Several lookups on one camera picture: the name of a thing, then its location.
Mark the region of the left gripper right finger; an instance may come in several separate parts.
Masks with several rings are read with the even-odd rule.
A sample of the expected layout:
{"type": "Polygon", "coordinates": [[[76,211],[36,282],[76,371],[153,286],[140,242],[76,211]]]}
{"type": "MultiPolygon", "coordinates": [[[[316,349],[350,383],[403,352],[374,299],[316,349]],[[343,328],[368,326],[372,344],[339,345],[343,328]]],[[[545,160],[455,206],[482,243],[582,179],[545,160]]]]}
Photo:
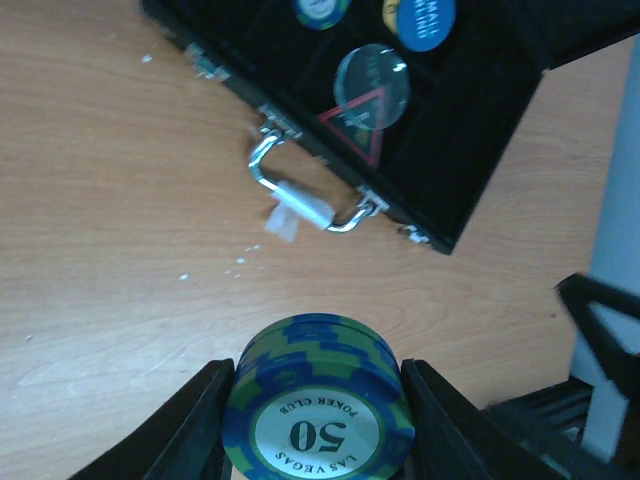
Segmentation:
{"type": "Polygon", "coordinates": [[[495,425],[424,360],[406,359],[401,380],[415,440],[401,479],[560,479],[495,425]]]}

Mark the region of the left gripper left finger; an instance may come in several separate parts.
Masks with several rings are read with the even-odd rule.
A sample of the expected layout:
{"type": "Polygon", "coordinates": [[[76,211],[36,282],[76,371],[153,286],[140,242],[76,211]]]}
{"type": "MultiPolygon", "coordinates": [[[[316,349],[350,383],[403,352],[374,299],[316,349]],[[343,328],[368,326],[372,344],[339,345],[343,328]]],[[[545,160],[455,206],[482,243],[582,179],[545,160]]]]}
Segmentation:
{"type": "Polygon", "coordinates": [[[221,441],[235,374],[231,359],[207,363],[130,435],[74,479],[229,479],[221,441]]]}

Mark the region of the blue short stack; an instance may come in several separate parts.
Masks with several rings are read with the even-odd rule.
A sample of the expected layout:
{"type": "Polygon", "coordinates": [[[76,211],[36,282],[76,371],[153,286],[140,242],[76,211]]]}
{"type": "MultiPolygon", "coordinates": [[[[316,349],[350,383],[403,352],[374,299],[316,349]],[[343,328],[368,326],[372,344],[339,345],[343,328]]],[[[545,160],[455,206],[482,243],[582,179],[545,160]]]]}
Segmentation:
{"type": "Polygon", "coordinates": [[[304,313],[249,341],[221,437],[248,479],[391,479],[415,429],[386,341],[351,318],[304,313]]]}
{"type": "Polygon", "coordinates": [[[350,0],[292,0],[291,6],[299,23],[313,30],[327,30],[337,25],[346,14],[350,0]]]}

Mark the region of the triangular all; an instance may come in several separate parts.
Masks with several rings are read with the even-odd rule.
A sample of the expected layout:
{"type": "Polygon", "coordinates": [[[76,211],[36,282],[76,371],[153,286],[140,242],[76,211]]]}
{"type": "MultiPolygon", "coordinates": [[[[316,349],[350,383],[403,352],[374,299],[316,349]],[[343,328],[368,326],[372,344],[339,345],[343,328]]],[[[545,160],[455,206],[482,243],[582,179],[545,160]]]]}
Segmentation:
{"type": "Polygon", "coordinates": [[[318,116],[321,124],[372,169],[380,163],[384,96],[384,89],[378,88],[318,116]]]}

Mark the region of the clear round dealer button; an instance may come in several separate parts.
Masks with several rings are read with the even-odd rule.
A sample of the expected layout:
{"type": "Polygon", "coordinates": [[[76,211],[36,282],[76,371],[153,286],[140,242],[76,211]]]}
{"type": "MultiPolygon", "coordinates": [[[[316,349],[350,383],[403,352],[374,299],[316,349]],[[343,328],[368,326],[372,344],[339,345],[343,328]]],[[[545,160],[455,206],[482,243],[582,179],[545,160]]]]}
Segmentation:
{"type": "Polygon", "coordinates": [[[371,43],[358,47],[340,62],[334,80],[337,105],[383,88],[383,130],[404,114],[410,99],[409,69],[405,60],[390,46],[371,43]]]}

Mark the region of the blue round blind button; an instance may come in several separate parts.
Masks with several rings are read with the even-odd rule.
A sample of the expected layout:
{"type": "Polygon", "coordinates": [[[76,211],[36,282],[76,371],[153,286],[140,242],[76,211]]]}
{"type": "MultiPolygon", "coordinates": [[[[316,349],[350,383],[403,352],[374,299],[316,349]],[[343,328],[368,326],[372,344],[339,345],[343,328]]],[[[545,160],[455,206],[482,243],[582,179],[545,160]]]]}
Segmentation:
{"type": "Polygon", "coordinates": [[[446,40],[455,19],[454,0],[402,0],[397,9],[397,36],[408,50],[431,51],[446,40]]]}

